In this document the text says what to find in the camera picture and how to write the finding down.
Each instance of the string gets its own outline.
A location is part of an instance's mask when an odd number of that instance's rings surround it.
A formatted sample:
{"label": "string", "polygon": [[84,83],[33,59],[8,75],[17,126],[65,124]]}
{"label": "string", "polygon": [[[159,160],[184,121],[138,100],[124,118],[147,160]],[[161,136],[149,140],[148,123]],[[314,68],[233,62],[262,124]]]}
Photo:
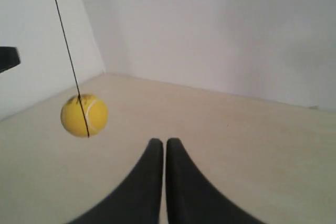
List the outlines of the string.
{"label": "string", "polygon": [[76,83],[77,92],[78,92],[78,101],[79,101],[80,107],[82,109],[82,113],[83,113],[83,117],[84,117],[84,121],[85,121],[85,126],[86,126],[86,131],[88,133],[88,137],[90,137],[89,125],[88,125],[88,122],[86,120],[85,111],[84,111],[84,108],[83,108],[83,104],[82,104],[82,100],[81,100],[81,95],[80,95],[80,91],[79,91],[79,86],[78,86],[78,81],[77,81],[77,77],[76,77],[76,72],[75,72],[75,68],[74,68],[74,63],[72,61],[72,57],[71,57],[71,53],[70,53],[70,49],[69,49],[69,45],[68,45],[68,40],[67,40],[67,36],[65,35],[63,21],[62,21],[62,18],[61,18],[61,13],[59,11],[59,6],[58,6],[57,0],[55,0],[55,4],[56,4],[57,12],[58,12],[59,21],[60,21],[61,27],[62,27],[64,41],[65,41],[65,44],[66,44],[67,50],[68,50],[68,55],[69,55],[69,59],[70,59],[70,63],[71,63],[72,73],[73,73],[74,78],[75,78],[75,83]]}

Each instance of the white wall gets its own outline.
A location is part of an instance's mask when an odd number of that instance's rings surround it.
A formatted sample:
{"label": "white wall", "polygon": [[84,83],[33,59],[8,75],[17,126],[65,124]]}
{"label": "white wall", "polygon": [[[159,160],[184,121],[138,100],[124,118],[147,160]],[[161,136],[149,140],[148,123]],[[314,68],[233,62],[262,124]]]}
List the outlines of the white wall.
{"label": "white wall", "polygon": [[[81,0],[59,0],[80,81],[103,72]],[[0,45],[17,47],[22,63],[0,74],[0,119],[68,87],[74,80],[54,0],[0,0]]]}
{"label": "white wall", "polygon": [[336,109],[335,0],[83,1],[111,72]]}

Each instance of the beige floor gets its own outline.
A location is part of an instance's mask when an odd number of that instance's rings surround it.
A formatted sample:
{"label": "beige floor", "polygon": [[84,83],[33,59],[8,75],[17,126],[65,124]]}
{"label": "beige floor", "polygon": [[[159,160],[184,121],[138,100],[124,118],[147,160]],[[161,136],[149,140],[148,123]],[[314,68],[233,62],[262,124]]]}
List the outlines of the beige floor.
{"label": "beige floor", "polygon": [[261,220],[334,223],[336,114],[113,75],[82,92],[109,107],[107,127],[90,139],[60,124],[75,89],[0,122],[0,223],[69,221],[118,185],[148,139],[171,136]]}

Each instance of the tennis ball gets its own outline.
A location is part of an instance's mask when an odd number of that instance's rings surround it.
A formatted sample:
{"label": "tennis ball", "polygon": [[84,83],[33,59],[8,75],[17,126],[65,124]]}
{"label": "tennis ball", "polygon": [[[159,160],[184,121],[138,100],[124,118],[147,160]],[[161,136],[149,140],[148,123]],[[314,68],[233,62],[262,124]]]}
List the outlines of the tennis ball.
{"label": "tennis ball", "polygon": [[[108,109],[104,102],[93,94],[82,94],[80,97],[90,136],[96,135],[107,123]],[[78,95],[71,97],[62,107],[61,121],[63,127],[72,135],[88,136]]]}

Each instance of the yellow tennis ball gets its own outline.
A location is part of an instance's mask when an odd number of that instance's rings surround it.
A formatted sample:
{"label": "yellow tennis ball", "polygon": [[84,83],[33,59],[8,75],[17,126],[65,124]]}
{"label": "yellow tennis ball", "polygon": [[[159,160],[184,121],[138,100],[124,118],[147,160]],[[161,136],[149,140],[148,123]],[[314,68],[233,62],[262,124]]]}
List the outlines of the yellow tennis ball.
{"label": "yellow tennis ball", "polygon": [[[93,94],[82,94],[80,97],[90,136],[96,135],[107,123],[108,109],[105,103]],[[63,127],[72,135],[88,136],[78,95],[74,95],[64,104],[61,121]]]}

